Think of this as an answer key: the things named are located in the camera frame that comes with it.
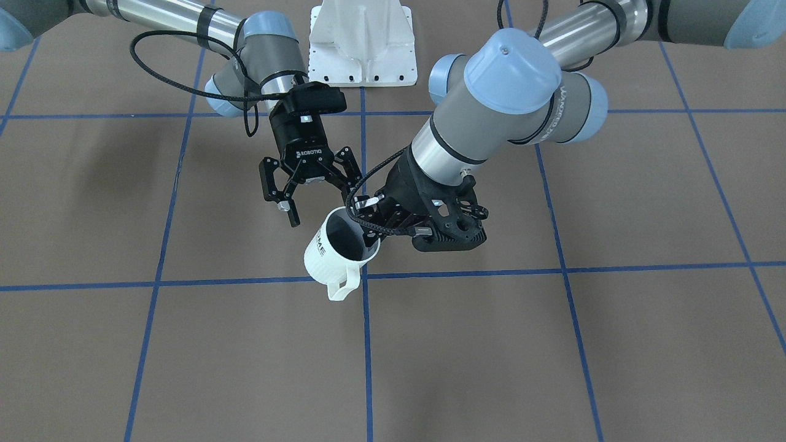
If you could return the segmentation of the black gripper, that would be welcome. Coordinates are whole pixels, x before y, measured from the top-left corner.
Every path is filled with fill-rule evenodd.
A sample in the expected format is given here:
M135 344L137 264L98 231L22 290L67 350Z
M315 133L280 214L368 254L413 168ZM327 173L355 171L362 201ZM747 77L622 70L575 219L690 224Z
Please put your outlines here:
M277 203L287 214L290 226L301 224L293 199L298 184L323 181L338 183L338 170L332 165L334 156L329 148L325 129L319 115L291 117L278 101L269 113L273 137L279 158L264 157L259 163L259 175L265 201ZM286 174L283 188L277 185L275 174Z
M483 228L488 210L475 196L475 177L461 174L457 187L432 180L421 171L410 151L387 175L384 187L365 199L365 220L385 229L381 238L402 234L415 237L416 227L433 226L452 238L473 237Z

